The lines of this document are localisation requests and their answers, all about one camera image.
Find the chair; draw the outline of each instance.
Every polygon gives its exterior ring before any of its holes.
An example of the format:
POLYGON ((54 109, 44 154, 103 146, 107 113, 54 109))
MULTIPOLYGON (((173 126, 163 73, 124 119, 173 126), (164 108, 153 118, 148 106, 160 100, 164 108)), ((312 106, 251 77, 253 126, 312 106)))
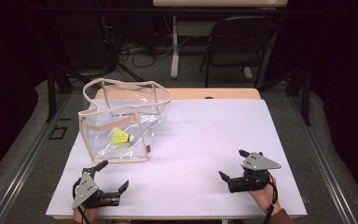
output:
POLYGON ((276 34, 279 24, 271 17, 234 16, 219 21, 212 28, 200 68, 202 72, 206 64, 205 88, 208 87, 210 66, 240 67, 242 71, 245 67, 257 67, 256 88, 267 43, 276 34))

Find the transparent tote bag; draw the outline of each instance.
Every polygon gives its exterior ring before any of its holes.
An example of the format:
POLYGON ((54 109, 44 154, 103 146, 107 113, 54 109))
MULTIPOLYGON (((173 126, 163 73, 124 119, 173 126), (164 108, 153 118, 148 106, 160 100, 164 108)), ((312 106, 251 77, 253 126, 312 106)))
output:
POLYGON ((79 129, 92 161, 148 161, 171 93, 158 83, 98 78, 83 88, 79 129))

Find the yellow shuttlecock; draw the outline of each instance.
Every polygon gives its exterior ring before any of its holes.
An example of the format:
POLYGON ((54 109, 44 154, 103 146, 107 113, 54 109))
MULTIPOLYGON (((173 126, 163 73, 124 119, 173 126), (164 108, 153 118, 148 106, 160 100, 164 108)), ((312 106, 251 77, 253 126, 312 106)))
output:
POLYGON ((116 127, 113 130, 113 134, 112 134, 112 143, 113 144, 133 142, 134 140, 135 140, 135 138, 132 135, 125 133, 118 127, 116 127))

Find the gray carpet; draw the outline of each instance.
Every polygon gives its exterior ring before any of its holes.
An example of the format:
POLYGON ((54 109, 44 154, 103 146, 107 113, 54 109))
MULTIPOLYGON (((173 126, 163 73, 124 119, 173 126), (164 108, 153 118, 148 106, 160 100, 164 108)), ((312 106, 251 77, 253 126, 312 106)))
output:
MULTIPOLYGON (((147 68, 137 68, 130 61, 127 61, 126 65, 138 76, 146 80, 154 80, 167 88, 203 87, 204 76, 198 72, 202 56, 199 53, 186 54, 186 50, 182 52, 184 57, 180 61, 180 75, 177 79, 171 79, 169 75, 171 71, 170 57, 157 57, 153 65, 147 68)), ((138 60, 146 62, 146 59, 138 58, 138 60)), ((212 81, 221 81, 218 73, 225 80, 241 80, 239 71, 232 71, 234 75, 230 77, 222 76, 223 73, 220 71, 214 72, 215 77, 212 81)), ((118 70, 106 77, 133 81, 128 74, 121 74, 118 70)), ((67 156, 78 133, 77 111, 83 109, 83 96, 80 91, 83 84, 74 79, 72 81, 76 87, 73 94, 66 96, 58 91, 58 95, 62 97, 63 101, 62 110, 48 127, 44 122, 48 113, 46 83, 42 83, 38 87, 39 104, 34 115, 0 163, 1 201, 7 189, 10 188, 11 181, 22 168, 22 163, 28 159, 28 155, 32 154, 32 148, 35 145, 40 147, 40 153, 36 154, 30 173, 24 176, 26 181, 23 185, 18 186, 18 191, 13 196, 15 200, 8 204, 6 212, 1 214, 0 220, 3 223, 65 223, 65 221, 47 217, 45 214, 50 196, 58 184, 67 156), (64 130, 61 128, 66 128, 63 139, 60 139, 61 132, 64 130), (44 134, 46 138, 38 141, 43 130, 48 130, 48 133, 44 134)), ((212 84, 211 87, 251 87, 252 85, 243 83, 212 84)), ((262 98, 268 104, 300 193, 308 199, 306 208, 309 214, 305 217, 299 217, 296 223, 345 223, 342 221, 331 197, 330 189, 326 186, 321 175, 320 167, 318 167, 313 153, 313 145, 307 136, 307 132, 305 132, 302 120, 298 117, 297 99, 285 97, 281 86, 263 93, 262 98)), ((318 143, 323 149, 324 155, 358 223, 358 186, 331 144, 323 113, 323 103, 314 94, 312 94, 310 101, 310 122, 312 124, 311 130, 317 137, 318 143)), ((261 223, 262 220, 244 220, 243 222, 252 224, 261 223)))

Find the white tabletop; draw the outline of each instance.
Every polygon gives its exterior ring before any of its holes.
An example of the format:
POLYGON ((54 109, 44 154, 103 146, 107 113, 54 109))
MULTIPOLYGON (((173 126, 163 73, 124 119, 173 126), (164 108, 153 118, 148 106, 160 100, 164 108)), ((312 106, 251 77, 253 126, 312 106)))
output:
POLYGON ((287 0, 153 0, 155 7, 286 7, 287 0))
MULTIPOLYGON (((103 207, 100 218, 224 219, 263 217, 248 192, 230 193, 219 171, 231 178, 242 174, 239 149, 263 152, 282 169, 271 170, 279 198, 292 217, 307 211, 263 100, 172 100, 156 130, 149 161, 110 163, 95 175, 105 192, 127 180, 120 206, 103 207)), ((79 135, 47 215, 69 218, 72 186, 82 168, 95 166, 79 135)))

